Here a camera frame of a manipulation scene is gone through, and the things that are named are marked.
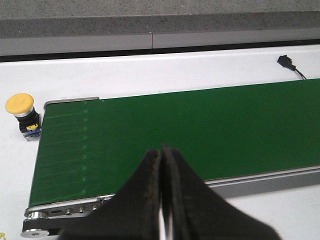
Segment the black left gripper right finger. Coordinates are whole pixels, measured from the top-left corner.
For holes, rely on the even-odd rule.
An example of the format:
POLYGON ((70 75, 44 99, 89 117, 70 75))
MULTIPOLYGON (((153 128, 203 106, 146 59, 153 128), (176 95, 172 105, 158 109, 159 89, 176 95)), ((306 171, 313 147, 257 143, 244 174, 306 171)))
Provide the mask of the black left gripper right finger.
POLYGON ((269 225, 249 216, 207 186, 177 148, 162 150, 162 209, 174 240, 278 240, 269 225))

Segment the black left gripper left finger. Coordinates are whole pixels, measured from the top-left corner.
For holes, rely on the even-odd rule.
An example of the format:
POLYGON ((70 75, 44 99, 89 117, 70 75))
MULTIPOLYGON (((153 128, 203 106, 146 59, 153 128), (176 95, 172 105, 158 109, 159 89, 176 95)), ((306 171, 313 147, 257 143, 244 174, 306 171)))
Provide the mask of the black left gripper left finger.
POLYGON ((159 150, 148 150, 122 188, 99 209, 66 227, 59 239, 159 239, 161 159, 159 150))

